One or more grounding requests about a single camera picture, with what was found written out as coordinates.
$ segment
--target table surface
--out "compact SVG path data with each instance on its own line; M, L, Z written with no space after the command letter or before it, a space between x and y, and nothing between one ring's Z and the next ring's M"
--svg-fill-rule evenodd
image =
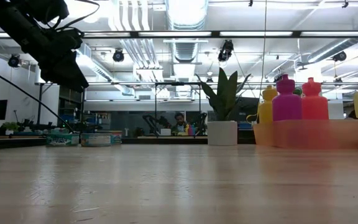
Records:
M358 223L358 149L1 149L0 223Z

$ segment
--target orange plastic tray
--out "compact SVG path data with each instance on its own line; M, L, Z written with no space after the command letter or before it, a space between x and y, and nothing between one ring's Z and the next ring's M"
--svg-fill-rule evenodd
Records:
M255 124L256 144L297 149L358 149L358 120L286 120Z

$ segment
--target white plant pot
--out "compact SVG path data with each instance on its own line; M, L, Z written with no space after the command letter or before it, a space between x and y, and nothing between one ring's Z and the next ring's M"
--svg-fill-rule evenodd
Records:
M13 134L13 131L11 131L11 130L6 130L5 131L5 135L11 135L11 134Z
M235 121L208 122L208 144L210 146L236 146L237 122Z

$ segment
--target man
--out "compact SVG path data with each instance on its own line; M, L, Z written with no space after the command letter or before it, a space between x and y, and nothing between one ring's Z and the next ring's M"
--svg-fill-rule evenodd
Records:
M177 121L177 124L172 127L172 131L182 133L185 132L185 128L187 125L187 122L185 121L185 116L181 112L177 112L175 114L175 119Z

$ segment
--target potted plant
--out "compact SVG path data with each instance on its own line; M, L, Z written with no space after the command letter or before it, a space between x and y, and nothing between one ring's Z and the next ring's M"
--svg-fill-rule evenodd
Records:
M218 89L213 89L201 79L201 87L207 95L209 105L213 108L217 121L208 122L208 144L213 146L234 146L237 145L237 122L232 120L232 111L238 102L236 94L242 90L245 80L237 85L237 72L234 72L229 79L222 68L219 68Z
M11 135L19 129L19 125L16 122L5 122L2 127L6 128L5 135Z

